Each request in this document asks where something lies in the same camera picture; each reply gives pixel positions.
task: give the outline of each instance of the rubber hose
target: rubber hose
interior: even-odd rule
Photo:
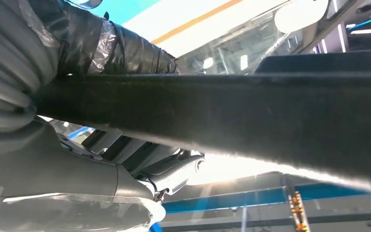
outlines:
[[[58,51],[45,47],[28,26],[18,0],[0,0],[0,132],[34,119],[29,95],[55,77]]]

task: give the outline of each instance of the metal frame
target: metal frame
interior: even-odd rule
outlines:
[[[332,223],[332,222],[349,222],[349,221],[370,221],[371,214],[349,214],[334,216],[317,216],[308,217],[310,224],[315,223]],[[234,217],[218,217],[210,220],[209,223],[194,222],[193,220],[181,222],[161,222],[160,226],[164,232],[181,232],[181,231],[204,231],[204,230],[223,230],[240,228],[241,221],[235,221]],[[246,227],[267,227],[267,226],[290,226],[292,218],[269,219],[269,220],[249,220],[246,221]]]

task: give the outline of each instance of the overhead light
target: overhead light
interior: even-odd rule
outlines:
[[[328,53],[328,50],[326,48],[326,43],[325,43],[324,39],[322,39],[322,48],[323,48],[325,54]]]
[[[346,24],[346,28],[352,28],[356,26],[356,23],[352,23],[352,24]]]
[[[346,52],[345,39],[343,38],[342,25],[338,25],[339,40],[341,41],[342,52]]]
[[[200,169],[187,184],[202,185],[225,182],[277,170],[277,165],[270,162],[232,155],[206,153],[204,168]]]
[[[202,64],[202,67],[204,69],[207,69],[211,67],[214,64],[214,59],[212,57],[205,59],[204,63]]]
[[[351,32],[352,35],[360,35],[360,34],[371,34],[371,29],[366,30],[354,30]]]
[[[241,71],[248,68],[248,56],[243,55],[241,56]]]

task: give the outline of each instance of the black tape wrap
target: black tape wrap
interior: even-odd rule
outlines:
[[[30,0],[30,4],[45,28],[63,42],[59,75],[179,73],[173,56],[105,18],[62,0]],[[97,52],[103,53],[104,63],[90,72]]]

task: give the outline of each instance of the blue ceiling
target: blue ceiling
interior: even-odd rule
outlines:
[[[103,0],[100,6],[90,10],[95,15],[103,16],[107,11],[110,20],[123,24],[160,0]]]

